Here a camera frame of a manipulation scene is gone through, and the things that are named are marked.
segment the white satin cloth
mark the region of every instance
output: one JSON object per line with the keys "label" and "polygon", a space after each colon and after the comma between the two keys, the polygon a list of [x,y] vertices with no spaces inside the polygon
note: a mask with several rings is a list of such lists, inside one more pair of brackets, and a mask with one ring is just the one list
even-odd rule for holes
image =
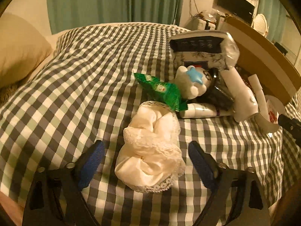
{"label": "white satin cloth", "polygon": [[142,103],[123,130],[125,144],[117,157],[116,176],[138,192],[169,189],[185,169],[177,146],[179,133],[177,116],[167,105]]}

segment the light blue curtain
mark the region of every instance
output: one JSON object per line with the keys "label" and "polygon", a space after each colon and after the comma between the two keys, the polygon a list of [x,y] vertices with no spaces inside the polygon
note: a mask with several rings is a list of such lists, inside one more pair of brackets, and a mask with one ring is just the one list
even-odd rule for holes
{"label": "light blue curtain", "polygon": [[259,0],[257,13],[262,13],[268,23],[269,41],[281,42],[286,20],[286,10],[279,0]]}
{"label": "light blue curtain", "polygon": [[182,0],[47,0],[52,33],[111,22],[179,24]]}

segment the white tube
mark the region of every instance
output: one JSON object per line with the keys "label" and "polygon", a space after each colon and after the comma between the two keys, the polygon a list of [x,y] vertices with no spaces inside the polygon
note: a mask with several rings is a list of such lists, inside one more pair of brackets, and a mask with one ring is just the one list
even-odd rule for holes
{"label": "white tube", "polygon": [[209,118],[233,115],[232,111],[220,110],[211,104],[192,103],[187,106],[188,110],[180,112],[182,118]]}
{"label": "white tube", "polygon": [[264,93],[262,91],[262,86],[258,80],[258,77],[256,74],[251,75],[248,77],[249,83],[255,93],[258,107],[259,107],[259,112],[261,115],[266,119],[270,120],[269,115],[268,115],[268,107],[265,101]]}
{"label": "white tube", "polygon": [[230,93],[234,98],[233,117],[237,122],[245,121],[258,113],[258,104],[250,88],[246,86],[237,70],[220,71]]}

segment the stuffed toy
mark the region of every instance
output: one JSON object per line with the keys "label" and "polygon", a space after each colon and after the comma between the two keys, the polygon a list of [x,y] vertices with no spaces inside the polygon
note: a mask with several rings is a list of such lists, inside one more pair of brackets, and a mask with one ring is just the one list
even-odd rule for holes
{"label": "stuffed toy", "polygon": [[177,85],[184,99],[194,99],[203,95],[211,84],[212,77],[208,71],[192,65],[180,66],[173,83]]}

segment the blue star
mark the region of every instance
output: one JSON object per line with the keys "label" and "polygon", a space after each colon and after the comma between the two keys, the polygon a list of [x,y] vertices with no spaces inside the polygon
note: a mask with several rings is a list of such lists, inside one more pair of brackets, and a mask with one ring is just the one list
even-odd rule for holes
{"label": "blue star", "polygon": [[189,76],[192,82],[197,82],[203,85],[203,81],[202,81],[203,74],[198,72],[194,67],[191,67],[188,71],[186,71],[186,74]]}

